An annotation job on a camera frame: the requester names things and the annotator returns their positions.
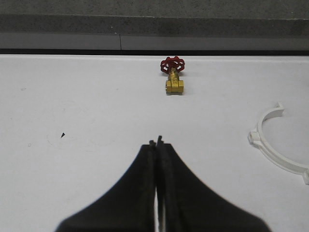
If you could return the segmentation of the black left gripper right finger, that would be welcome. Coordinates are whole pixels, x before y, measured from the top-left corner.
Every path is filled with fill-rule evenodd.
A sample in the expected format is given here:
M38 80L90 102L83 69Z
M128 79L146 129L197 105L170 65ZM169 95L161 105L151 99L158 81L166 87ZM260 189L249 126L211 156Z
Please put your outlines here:
M260 218L206 186L171 144L156 145L158 219L161 232L268 232Z

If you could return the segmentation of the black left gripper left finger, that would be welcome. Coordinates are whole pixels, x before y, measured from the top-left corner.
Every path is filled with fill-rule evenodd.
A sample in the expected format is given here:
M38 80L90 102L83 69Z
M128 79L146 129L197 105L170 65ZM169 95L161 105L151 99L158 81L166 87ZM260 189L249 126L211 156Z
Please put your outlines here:
M63 220L58 232L155 231L155 142L142 145L131 166L102 197Z

